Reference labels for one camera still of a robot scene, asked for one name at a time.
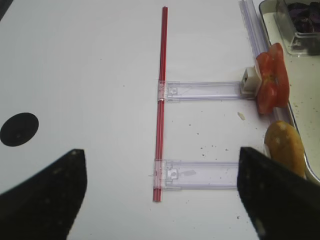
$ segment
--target white tabletop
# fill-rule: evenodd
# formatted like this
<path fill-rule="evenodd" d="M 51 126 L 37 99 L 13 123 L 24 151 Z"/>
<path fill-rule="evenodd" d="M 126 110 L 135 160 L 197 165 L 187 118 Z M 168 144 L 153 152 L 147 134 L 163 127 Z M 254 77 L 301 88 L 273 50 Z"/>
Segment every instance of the white tabletop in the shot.
<path fill-rule="evenodd" d="M 258 239 L 237 191 L 164 192 L 152 202 L 164 5 L 168 80 L 235 81 L 253 64 L 236 0 L 14 0 L 0 22 L 0 125 L 21 112 L 39 119 L 26 144 L 0 144 L 0 192 L 85 149 L 88 186 L 69 240 Z M 241 139 L 226 146 L 212 129 L 247 129 L 237 112 L 250 120 L 251 103 L 177 104 L 190 115 L 166 105 L 175 132 L 165 130 L 165 158 L 238 160 Z M 263 142 L 264 127 L 241 133 Z"/>

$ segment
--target red bell pepper slice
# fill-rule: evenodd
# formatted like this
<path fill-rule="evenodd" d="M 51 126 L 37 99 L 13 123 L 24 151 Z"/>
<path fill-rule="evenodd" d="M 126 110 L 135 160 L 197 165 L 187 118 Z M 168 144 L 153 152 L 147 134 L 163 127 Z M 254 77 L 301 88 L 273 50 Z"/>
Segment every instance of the red bell pepper slice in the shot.
<path fill-rule="evenodd" d="M 289 102 L 290 87 L 280 43 L 273 44 L 268 52 L 261 53 L 256 60 L 262 78 L 256 98 L 258 112 L 269 114 L 274 107 L 286 107 Z"/>

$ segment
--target plastic container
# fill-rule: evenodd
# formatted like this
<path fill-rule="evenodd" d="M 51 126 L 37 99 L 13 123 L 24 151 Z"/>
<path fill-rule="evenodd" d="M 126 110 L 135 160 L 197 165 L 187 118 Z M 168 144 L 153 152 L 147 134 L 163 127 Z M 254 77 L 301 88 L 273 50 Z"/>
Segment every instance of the plastic container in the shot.
<path fill-rule="evenodd" d="M 309 5 L 314 0 L 277 0 L 275 20 L 279 28 L 284 46 L 290 55 L 319 55 L 320 32 L 298 32 L 289 15 L 287 5 L 293 3 Z"/>

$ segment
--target transparent plastic rail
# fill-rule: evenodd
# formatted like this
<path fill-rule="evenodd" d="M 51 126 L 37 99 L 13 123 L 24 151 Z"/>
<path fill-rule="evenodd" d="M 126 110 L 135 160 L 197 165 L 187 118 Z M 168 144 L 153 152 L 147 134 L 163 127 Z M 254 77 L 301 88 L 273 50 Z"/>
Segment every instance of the transparent plastic rail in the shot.
<path fill-rule="evenodd" d="M 163 101 L 254 99 L 254 92 L 242 92 L 241 81 L 160 82 L 158 99 Z"/>
<path fill-rule="evenodd" d="M 241 0 L 239 1 L 239 6 L 248 32 L 252 54 L 256 58 L 260 53 L 267 52 L 269 49 L 264 30 L 257 16 L 253 0 Z"/>
<path fill-rule="evenodd" d="M 238 162 L 155 161 L 154 188 L 236 190 Z"/>

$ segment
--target black hole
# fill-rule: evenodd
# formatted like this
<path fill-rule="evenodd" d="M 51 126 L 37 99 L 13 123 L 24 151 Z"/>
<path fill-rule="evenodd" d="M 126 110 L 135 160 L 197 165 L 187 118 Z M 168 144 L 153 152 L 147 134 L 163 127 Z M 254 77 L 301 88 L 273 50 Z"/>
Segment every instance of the black hole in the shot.
<path fill-rule="evenodd" d="M 28 112 L 19 113 L 3 124 L 0 140 L 9 147 L 20 146 L 32 139 L 38 127 L 39 121 L 35 115 Z"/>

